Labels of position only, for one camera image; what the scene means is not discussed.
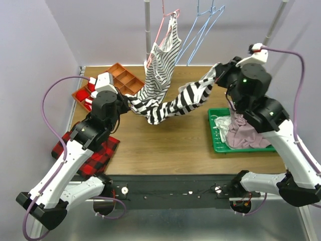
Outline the wide-striped black white tank top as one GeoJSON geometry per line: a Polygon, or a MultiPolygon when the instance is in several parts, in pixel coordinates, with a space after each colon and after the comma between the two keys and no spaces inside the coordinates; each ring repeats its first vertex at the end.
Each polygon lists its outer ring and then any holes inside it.
{"type": "Polygon", "coordinates": [[[155,98],[140,100],[138,97],[127,94],[131,110],[146,118],[151,125],[158,125],[172,116],[180,116],[202,106],[208,99],[215,84],[216,70],[218,64],[199,80],[189,82],[179,88],[178,96],[168,102],[160,103],[155,98]]]}

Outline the light blue wire hanger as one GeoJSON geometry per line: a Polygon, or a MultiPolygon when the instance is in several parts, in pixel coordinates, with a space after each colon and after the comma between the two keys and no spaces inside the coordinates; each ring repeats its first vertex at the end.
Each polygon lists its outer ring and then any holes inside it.
{"type": "Polygon", "coordinates": [[[209,18],[207,19],[207,21],[205,22],[204,26],[201,29],[201,35],[196,42],[195,48],[193,49],[191,55],[187,60],[187,66],[190,65],[192,59],[196,55],[204,39],[206,38],[210,30],[213,28],[213,26],[216,24],[217,20],[220,18],[224,10],[225,10],[225,5],[221,6],[218,10],[214,10],[214,12],[210,14],[209,18]]]}

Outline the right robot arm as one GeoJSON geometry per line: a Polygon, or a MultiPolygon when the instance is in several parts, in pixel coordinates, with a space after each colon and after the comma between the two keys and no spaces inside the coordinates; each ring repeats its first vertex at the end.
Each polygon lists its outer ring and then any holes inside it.
{"type": "Polygon", "coordinates": [[[240,171],[231,181],[231,192],[238,197],[247,192],[279,195],[295,207],[320,202],[320,164],[293,133],[294,123],[277,100],[266,96],[272,77],[259,63],[243,66],[235,57],[215,66],[215,83],[227,89],[237,113],[266,138],[286,167],[281,174],[240,171]]]}

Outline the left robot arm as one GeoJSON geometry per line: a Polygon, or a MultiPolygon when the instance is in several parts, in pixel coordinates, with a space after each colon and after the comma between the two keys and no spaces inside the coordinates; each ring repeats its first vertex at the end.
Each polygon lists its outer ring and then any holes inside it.
{"type": "Polygon", "coordinates": [[[63,142],[63,152],[45,177],[29,192],[21,192],[16,201],[47,230],[59,226],[67,212],[87,199],[110,199],[112,181],[104,174],[93,175],[67,189],[79,168],[97,152],[114,131],[120,115],[130,110],[128,98],[118,90],[101,91],[93,100],[92,111],[79,122],[63,142]]]}

